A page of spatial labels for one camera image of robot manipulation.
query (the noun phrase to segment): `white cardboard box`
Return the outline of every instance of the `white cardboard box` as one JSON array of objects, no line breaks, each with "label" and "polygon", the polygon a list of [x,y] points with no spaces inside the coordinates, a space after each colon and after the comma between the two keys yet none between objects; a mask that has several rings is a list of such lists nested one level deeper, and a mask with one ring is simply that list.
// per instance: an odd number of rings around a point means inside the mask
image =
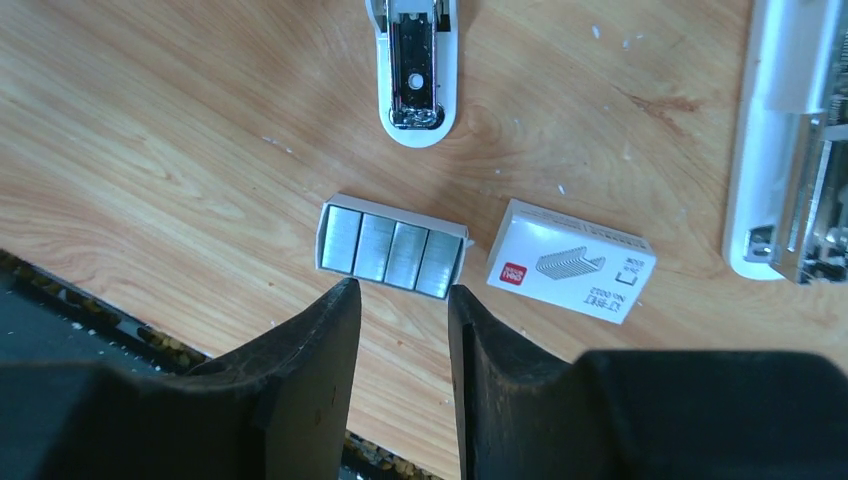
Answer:
[{"label": "white cardboard box", "polygon": [[643,238],[512,199],[487,283],[621,324],[656,263]]},{"label": "white cardboard box", "polygon": [[[379,280],[375,281],[375,279],[373,279],[373,278],[358,276],[354,273],[355,267],[354,267],[352,262],[354,262],[354,257],[355,257],[355,255],[357,255],[357,251],[359,250],[359,244],[358,244],[359,240],[357,240],[357,238],[359,238],[359,237],[357,236],[357,233],[354,232],[354,230],[355,229],[358,230],[358,229],[361,228],[358,223],[355,226],[351,224],[351,227],[350,227],[351,235],[349,236],[348,239],[334,238],[334,239],[329,240],[329,241],[335,241],[335,242],[341,243],[339,246],[334,246],[333,248],[335,248],[338,251],[339,256],[345,257],[345,258],[350,258],[350,262],[351,262],[350,269],[348,269],[347,267],[345,267],[343,269],[325,268],[322,265],[322,261],[324,260],[324,257],[325,257],[324,251],[325,251],[325,247],[327,247],[327,243],[328,243],[327,227],[328,227],[328,221],[329,221],[329,216],[330,216],[329,215],[330,214],[330,207],[339,207],[341,209],[344,209],[344,211],[348,212],[348,213],[358,212],[358,213],[361,213],[363,215],[363,217],[366,216],[366,215],[371,215],[371,216],[375,216],[375,217],[389,219],[389,220],[392,220],[394,222],[397,222],[397,225],[402,225],[402,226],[406,227],[407,230],[410,230],[410,229],[417,230],[416,227],[426,230],[428,232],[427,233],[428,243],[425,247],[425,251],[422,255],[422,258],[419,259],[420,264],[418,265],[418,267],[416,267],[417,269],[416,269],[415,273],[413,274],[414,277],[417,277],[417,279],[412,280],[413,283],[414,283],[414,286],[410,286],[410,288],[399,287],[397,285],[392,285],[390,283],[387,283],[387,281],[379,281]],[[398,230],[397,230],[396,227],[394,229],[394,233],[395,233],[395,235],[398,234]],[[420,285],[421,281],[422,281],[421,272],[423,272],[425,270],[425,267],[426,267],[427,253],[428,253],[428,248],[430,246],[429,239],[430,239],[430,237],[433,237],[434,233],[437,233],[442,237],[444,237],[444,235],[448,235],[450,237],[456,237],[459,241],[459,253],[456,257],[455,264],[452,265],[453,268],[450,269],[449,272],[446,269],[443,274],[441,272],[438,272],[438,273],[443,275],[437,280],[438,280],[438,283],[441,283],[439,290],[444,290],[444,295],[425,293],[425,291],[427,291],[428,289],[427,288],[421,288],[421,285]],[[459,276],[462,273],[462,266],[465,263],[466,250],[472,244],[473,244],[473,242],[468,238],[468,227],[466,227],[465,225],[460,225],[458,223],[448,222],[446,220],[441,220],[441,219],[430,217],[430,216],[427,216],[427,215],[422,215],[420,213],[414,213],[414,212],[410,212],[410,211],[407,211],[407,210],[402,210],[400,208],[389,207],[389,206],[382,205],[382,204],[379,204],[379,203],[370,202],[368,200],[362,200],[360,198],[351,197],[349,195],[345,195],[345,194],[342,194],[342,193],[337,193],[337,194],[333,195],[329,200],[327,200],[324,203],[324,207],[321,210],[321,219],[319,220],[318,230],[317,230],[316,235],[315,235],[315,268],[319,269],[319,270],[335,271],[335,272],[341,273],[343,275],[351,275],[351,276],[354,276],[354,277],[357,277],[357,278],[361,278],[363,280],[368,280],[368,281],[372,281],[372,282],[375,282],[375,283],[380,283],[382,285],[386,285],[386,286],[390,286],[390,287],[394,287],[394,288],[400,288],[402,290],[409,291],[411,293],[417,293],[417,294],[420,294],[420,295],[444,299],[444,298],[447,298],[447,293],[448,293],[447,290],[449,289],[450,285],[455,284],[459,280]],[[386,273],[385,273],[384,278],[386,278],[388,276],[389,276],[388,267],[386,267]]]}]

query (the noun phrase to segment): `wood grain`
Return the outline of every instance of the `wood grain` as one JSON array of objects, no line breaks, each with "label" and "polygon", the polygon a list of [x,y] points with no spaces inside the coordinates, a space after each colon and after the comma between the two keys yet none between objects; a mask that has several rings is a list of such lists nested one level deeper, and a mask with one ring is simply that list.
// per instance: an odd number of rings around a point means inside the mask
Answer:
[{"label": "wood grain", "polygon": [[[463,0],[459,117],[421,151],[380,125],[361,3],[0,2],[0,246],[219,355],[338,280],[312,250],[343,191],[469,225],[463,283],[562,358],[848,366],[844,290],[749,282],[719,253],[750,1]],[[485,285],[511,197],[650,239],[623,326]],[[456,477],[446,306],[363,290],[349,428]]]}]

